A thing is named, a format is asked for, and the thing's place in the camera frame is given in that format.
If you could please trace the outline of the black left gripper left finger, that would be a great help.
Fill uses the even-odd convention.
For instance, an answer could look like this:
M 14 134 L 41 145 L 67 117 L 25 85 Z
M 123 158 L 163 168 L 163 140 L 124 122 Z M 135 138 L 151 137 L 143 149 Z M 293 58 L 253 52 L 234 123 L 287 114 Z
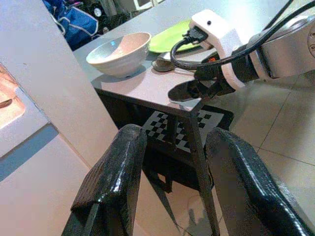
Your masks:
M 86 174 L 61 236 L 133 236 L 146 146 L 141 126 L 119 130 Z

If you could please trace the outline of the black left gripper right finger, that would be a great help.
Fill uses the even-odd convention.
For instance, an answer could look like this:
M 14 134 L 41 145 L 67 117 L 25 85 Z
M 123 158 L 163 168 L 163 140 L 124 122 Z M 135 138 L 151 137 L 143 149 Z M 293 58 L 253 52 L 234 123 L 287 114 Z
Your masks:
M 311 222 L 254 148 L 216 127 L 206 152 L 229 236 L 311 236 Z

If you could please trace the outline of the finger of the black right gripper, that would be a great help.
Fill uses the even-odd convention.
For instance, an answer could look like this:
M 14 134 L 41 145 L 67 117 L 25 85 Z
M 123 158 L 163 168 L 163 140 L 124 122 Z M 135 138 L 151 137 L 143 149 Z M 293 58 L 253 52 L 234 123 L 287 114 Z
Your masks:
M 168 92 L 168 98 L 172 101 L 189 101 L 200 98 L 204 91 L 204 85 L 197 80 L 191 80 L 176 85 Z

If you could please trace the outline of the grey table with black legs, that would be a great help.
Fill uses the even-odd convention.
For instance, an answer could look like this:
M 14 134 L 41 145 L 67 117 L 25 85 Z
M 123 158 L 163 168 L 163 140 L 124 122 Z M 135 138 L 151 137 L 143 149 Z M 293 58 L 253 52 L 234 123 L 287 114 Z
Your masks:
M 177 84 L 190 80 L 190 72 L 179 69 L 162 74 L 152 70 L 150 61 L 146 61 L 144 72 L 120 80 L 102 75 L 88 65 L 87 54 L 111 39 L 132 32 L 156 35 L 204 9 L 211 9 L 229 21 L 245 42 L 261 31 L 286 2 L 165 0 L 76 50 L 74 55 L 92 84 L 100 86 L 106 94 L 177 108 L 167 93 Z M 208 104 L 234 113 L 231 131 L 254 147 L 315 224 L 315 72 L 273 82 L 257 80 Z

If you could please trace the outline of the long metal spoon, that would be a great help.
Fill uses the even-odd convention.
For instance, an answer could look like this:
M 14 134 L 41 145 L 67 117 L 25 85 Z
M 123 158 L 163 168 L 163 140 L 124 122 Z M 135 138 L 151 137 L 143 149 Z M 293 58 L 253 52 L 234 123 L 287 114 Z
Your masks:
M 160 54 L 152 63 L 153 69 L 157 72 L 168 72 L 175 69 L 175 65 L 170 58 L 170 52 Z

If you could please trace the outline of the black checkered board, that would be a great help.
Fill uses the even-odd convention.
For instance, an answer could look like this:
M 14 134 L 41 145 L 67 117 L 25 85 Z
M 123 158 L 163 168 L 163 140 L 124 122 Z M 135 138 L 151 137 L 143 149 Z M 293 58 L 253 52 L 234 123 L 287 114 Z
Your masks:
M 199 190 L 199 181 L 184 124 L 179 117 L 123 101 L 96 91 L 118 128 L 133 123 L 142 126 L 148 137 L 143 171 L 149 181 L 164 192 L 172 183 Z

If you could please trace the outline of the green plate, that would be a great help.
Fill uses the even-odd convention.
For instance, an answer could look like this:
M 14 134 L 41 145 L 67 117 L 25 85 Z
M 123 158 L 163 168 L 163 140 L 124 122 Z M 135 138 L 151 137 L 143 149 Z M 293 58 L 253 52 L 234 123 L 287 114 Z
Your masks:
M 190 20 L 178 22 L 152 37 L 149 51 L 157 54 L 170 52 L 172 47 L 183 39 L 183 34 L 186 34 L 189 30 L 189 24 Z

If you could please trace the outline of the white ceramic bowl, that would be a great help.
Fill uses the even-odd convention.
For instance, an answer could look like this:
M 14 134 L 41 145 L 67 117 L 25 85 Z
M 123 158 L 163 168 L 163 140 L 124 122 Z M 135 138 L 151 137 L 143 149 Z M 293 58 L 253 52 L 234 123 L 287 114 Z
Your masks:
M 86 56 L 86 62 L 105 75 L 130 76 L 145 61 L 151 38 L 148 32 L 121 36 L 93 49 Z

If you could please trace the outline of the white cabinet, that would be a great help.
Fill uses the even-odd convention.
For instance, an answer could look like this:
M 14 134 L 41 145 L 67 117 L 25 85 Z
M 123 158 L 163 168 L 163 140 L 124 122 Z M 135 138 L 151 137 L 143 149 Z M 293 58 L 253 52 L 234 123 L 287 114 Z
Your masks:
M 60 236 L 90 169 L 0 63 L 0 236 Z

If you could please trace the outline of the white counter with pillar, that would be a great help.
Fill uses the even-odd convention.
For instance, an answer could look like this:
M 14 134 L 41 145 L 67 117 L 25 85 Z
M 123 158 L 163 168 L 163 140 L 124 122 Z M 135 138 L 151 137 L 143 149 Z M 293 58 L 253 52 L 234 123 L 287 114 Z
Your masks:
M 42 0 L 0 0 L 0 63 L 94 165 L 118 130 Z

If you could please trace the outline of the blue bag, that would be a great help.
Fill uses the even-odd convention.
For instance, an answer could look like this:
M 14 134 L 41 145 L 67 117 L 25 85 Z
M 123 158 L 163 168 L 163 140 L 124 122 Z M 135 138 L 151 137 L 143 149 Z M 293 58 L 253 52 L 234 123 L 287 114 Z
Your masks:
M 76 7 L 78 0 L 42 0 L 52 20 L 71 50 L 92 41 L 98 32 L 98 20 Z

